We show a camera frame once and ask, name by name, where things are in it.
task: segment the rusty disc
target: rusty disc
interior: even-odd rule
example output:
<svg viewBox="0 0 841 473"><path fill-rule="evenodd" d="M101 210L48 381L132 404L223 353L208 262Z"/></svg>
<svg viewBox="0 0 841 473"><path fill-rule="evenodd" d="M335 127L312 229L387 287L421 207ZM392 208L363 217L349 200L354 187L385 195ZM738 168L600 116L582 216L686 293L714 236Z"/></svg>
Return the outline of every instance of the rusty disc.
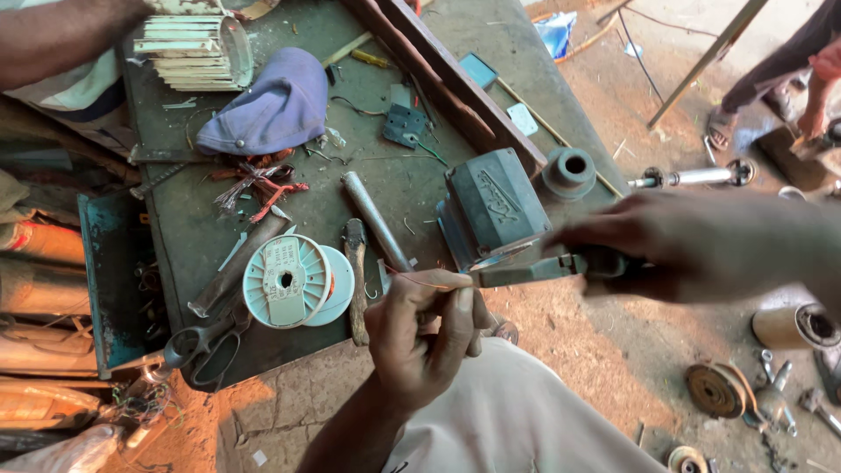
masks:
<svg viewBox="0 0 841 473"><path fill-rule="evenodd" d="M734 419L744 414L745 387L727 369L714 364L694 364L686 370L686 386L696 407L713 417Z"/></svg>

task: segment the green wire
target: green wire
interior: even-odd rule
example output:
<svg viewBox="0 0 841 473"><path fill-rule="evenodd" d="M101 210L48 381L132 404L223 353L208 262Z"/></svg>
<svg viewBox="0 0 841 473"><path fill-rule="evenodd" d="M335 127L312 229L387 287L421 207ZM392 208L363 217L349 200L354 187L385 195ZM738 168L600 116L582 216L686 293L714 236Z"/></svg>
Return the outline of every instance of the green wire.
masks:
<svg viewBox="0 0 841 473"><path fill-rule="evenodd" d="M421 147L421 148L423 148L423 149L427 150L428 152L430 152L430 153L434 154L434 155L435 155L435 158L436 158L438 161L440 161L440 162L441 162L441 164L443 164L444 166L450 167L450 165L449 165L449 164L447 164L447 162L446 162L446 161L444 161L444 160L443 160L440 156L438 156L438 153L436 153L436 152L434 152L433 150L431 150L431 149L427 148L426 146L423 146L423 143L421 143L420 141L418 141L418 144L420 145L420 147Z"/></svg>

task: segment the dirt floor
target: dirt floor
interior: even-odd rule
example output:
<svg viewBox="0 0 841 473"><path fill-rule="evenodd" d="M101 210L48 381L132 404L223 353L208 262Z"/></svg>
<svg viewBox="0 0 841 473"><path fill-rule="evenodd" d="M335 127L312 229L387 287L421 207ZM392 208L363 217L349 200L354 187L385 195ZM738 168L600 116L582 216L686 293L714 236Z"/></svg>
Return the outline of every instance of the dirt floor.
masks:
<svg viewBox="0 0 841 473"><path fill-rule="evenodd" d="M649 166L665 170L706 167L701 137L707 113L750 67L781 45L818 7L770 0L727 57L712 65L662 121L662 132L646 123L660 102L637 60L623 53L627 36L621 24L591 49L558 69L573 89L600 138L610 150L625 141L616 161L625 178ZM550 0L526 9L579 13L572 40L577 44L598 31L595 20L612 3ZM718 33L743 2L726 0L639 0L635 9L673 24ZM714 40L653 23L625 12L627 27L643 47L643 60L664 97ZM728 153L758 156L750 143L780 122L763 104L743 113L742 126ZM777 171L763 163L751 189L776 192ZM713 189L710 192L727 192ZM804 300L795 289L728 306L672 306L639 298L585 300L580 281L569 279L485 291L489 308L520 328L520 346L550 368L624 434L636 438L645 425L643 448L658 459L676 444L689 444L716 457L721 471L771 471L769 449L741 420L713 420L695 409L683 381L685 369L699 361L729 362L748 380L764 380L756 361L759 344L749 328L759 307ZM807 387L819 385L808 352L775 353L775 367L795 365L785 396L792 406ZM180 389L189 405L184 423L161 436L140 458L142 470L293 471L307 443L331 414L370 373L365 349L346 342L232 386L215 396ZM175 380L176 387L184 387ZM770 436L781 455L798 464L793 471L817 471L811 459L839 470L838 440L808 412L792 407L800 435ZM266 463L257 459L265 456ZM107 471L120 469L119 458Z"/></svg>

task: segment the white shirt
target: white shirt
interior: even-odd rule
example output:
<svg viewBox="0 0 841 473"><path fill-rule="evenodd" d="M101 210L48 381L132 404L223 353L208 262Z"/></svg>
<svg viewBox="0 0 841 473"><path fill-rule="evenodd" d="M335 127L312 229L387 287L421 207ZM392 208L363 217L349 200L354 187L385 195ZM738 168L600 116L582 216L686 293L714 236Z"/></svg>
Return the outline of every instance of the white shirt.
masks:
<svg viewBox="0 0 841 473"><path fill-rule="evenodd" d="M383 473L667 473L540 360L483 338L447 391L405 425Z"/></svg>

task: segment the wooden handle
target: wooden handle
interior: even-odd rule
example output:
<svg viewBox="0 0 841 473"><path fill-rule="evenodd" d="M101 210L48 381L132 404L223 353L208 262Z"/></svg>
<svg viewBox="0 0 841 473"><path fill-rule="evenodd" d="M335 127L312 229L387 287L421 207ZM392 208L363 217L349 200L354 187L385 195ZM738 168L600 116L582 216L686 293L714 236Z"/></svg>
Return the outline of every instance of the wooden handle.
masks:
<svg viewBox="0 0 841 473"><path fill-rule="evenodd" d="M353 298L351 299L351 332L353 343L358 347L368 345L368 333L365 332L365 310L368 298L365 296L365 244L351 247L345 242L345 255L353 268Z"/></svg>

